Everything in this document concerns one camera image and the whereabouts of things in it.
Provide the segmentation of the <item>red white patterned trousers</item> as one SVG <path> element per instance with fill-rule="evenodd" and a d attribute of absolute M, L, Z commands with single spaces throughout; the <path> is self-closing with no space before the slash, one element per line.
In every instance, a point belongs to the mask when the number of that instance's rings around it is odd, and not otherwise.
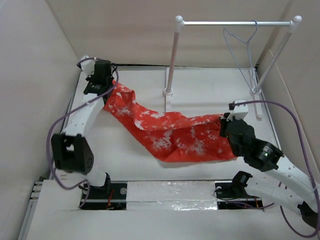
<path fill-rule="evenodd" d="M 156 159 L 166 163 L 200 163 L 235 159 L 228 140 L 220 136 L 221 114 L 186 117 L 140 105 L 123 84 L 112 91 L 103 108 Z"/>

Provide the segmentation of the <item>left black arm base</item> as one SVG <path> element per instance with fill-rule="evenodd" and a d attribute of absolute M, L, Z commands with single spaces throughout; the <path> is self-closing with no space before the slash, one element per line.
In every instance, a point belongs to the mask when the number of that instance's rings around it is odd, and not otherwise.
<path fill-rule="evenodd" d="M 90 188 L 89 195 L 86 198 L 86 191 L 82 192 L 80 199 L 81 210 L 107 210 L 120 211 L 127 209 L 127 188 L 126 181 L 112 181 L 110 190 L 102 192 L 101 190 Z"/>

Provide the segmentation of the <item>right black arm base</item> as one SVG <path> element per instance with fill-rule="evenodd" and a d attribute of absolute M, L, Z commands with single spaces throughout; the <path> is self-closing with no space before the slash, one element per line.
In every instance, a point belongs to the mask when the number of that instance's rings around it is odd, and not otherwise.
<path fill-rule="evenodd" d="M 262 199 L 248 195 L 245 191 L 245 184 L 251 177 L 251 174 L 239 171 L 232 180 L 215 181 L 213 196 L 217 199 L 217 208 L 219 210 L 262 209 Z"/>

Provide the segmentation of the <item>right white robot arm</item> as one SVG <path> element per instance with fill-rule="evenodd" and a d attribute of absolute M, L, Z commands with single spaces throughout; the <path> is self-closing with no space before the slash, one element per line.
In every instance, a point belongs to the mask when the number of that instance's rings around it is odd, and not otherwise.
<path fill-rule="evenodd" d="M 255 130 L 251 125 L 228 112 L 220 118 L 219 134 L 227 138 L 235 156 L 242 157 L 250 167 L 285 185 L 285 188 L 273 186 L 250 173 L 239 171 L 231 184 L 231 191 L 235 196 L 243 197 L 247 194 L 271 200 L 296 213 L 307 225 L 317 227 L 319 210 L 315 186 L 279 148 L 270 142 L 256 138 Z"/>

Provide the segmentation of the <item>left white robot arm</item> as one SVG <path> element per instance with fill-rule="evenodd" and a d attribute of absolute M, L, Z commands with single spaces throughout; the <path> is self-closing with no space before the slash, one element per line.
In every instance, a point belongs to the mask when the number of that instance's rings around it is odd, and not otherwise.
<path fill-rule="evenodd" d="M 109 60 L 94 57 L 83 57 L 77 66 L 86 75 L 87 85 L 80 106 L 72 111 L 74 117 L 70 123 L 61 133 L 49 135 L 54 165 L 85 181 L 85 185 L 94 188 L 95 194 L 104 199 L 112 191 L 110 178 L 95 163 L 86 135 L 115 88 L 116 67 Z"/>

